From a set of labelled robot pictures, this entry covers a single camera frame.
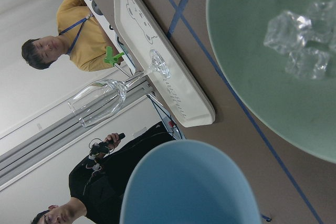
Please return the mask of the light blue cup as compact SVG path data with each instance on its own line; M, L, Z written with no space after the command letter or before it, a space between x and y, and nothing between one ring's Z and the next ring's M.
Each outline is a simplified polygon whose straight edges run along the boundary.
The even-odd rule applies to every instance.
M162 144L137 164L121 223L261 223L252 189L236 163L195 140Z

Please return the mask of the green bowl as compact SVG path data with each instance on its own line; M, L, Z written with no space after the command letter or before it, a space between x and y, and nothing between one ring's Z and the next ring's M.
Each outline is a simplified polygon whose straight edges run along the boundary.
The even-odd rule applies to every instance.
M283 10L303 14L318 0L207 0L218 64L247 107L301 150L335 162L335 60L322 80L286 73L287 57L264 46L268 22Z

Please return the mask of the ice cubes in green bowl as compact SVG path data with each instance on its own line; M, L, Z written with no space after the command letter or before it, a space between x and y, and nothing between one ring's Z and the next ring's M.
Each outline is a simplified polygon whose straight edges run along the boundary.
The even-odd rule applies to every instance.
M324 79L335 56L335 0L312 2L304 14L282 11L268 22L263 44L288 57L286 73Z

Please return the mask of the cream bear tray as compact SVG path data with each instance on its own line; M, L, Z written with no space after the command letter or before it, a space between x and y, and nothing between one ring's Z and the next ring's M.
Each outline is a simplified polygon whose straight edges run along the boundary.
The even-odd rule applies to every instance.
M175 118L184 127L212 124L212 104L144 3L114 0L114 22Z

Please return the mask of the clear glass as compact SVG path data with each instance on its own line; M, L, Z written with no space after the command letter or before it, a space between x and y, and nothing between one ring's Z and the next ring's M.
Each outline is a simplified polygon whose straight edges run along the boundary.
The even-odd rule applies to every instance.
M69 101L68 105L75 118L83 127L101 123L118 113L127 96L127 91L149 73L159 73L164 79L171 77L164 58L158 51L150 50L150 65L126 81L100 79L92 82Z

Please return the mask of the metal reacher stick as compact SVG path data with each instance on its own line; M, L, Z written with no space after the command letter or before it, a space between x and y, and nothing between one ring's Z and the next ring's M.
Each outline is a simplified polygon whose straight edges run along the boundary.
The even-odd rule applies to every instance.
M123 48L121 48L121 50L122 50L122 52L114 55L112 47L107 46L106 47L106 56L104 58L104 62L113 66L113 67L117 67L120 71L122 71L128 77L133 76L136 72L134 61L133 61L131 55L126 50L124 50ZM130 69L130 74L127 74L121 67L118 66L118 61L121 58L126 62L128 68Z

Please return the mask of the person in yellow shirt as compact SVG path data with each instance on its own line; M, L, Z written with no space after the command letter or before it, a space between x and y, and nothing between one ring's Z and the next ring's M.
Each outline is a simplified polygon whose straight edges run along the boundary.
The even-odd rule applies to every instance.
M63 0L57 14L57 36L30 39L22 45L22 58L31 67L44 70L60 56L69 56L77 68L93 72L109 69L106 48L119 52L84 0Z

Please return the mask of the person in black clothes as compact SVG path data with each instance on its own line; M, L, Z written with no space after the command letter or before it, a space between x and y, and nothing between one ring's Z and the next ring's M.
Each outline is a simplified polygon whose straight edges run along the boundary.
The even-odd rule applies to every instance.
M86 167L85 157L69 174L69 201L49 206L32 223L74 223L80 217L94 223L119 223L122 198L136 165L149 151L173 140L164 124L158 122L120 150L98 155L101 169L97 172Z

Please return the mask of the black computer mouse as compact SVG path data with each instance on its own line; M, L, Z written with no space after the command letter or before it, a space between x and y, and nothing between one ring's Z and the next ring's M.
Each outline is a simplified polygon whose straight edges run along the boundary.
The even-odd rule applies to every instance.
M92 0L92 2L91 2L91 7L92 7L92 10L93 10L97 15L100 15L100 16L103 15L102 11L99 9L97 3L96 3L94 0Z

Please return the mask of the aluminium frame post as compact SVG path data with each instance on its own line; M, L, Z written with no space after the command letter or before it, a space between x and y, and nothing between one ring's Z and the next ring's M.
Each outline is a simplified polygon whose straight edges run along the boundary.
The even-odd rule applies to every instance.
M145 78L140 79L127 91L121 110L152 91L148 81ZM71 113L1 155L1 189L28 174L38 162L94 126L83 127Z

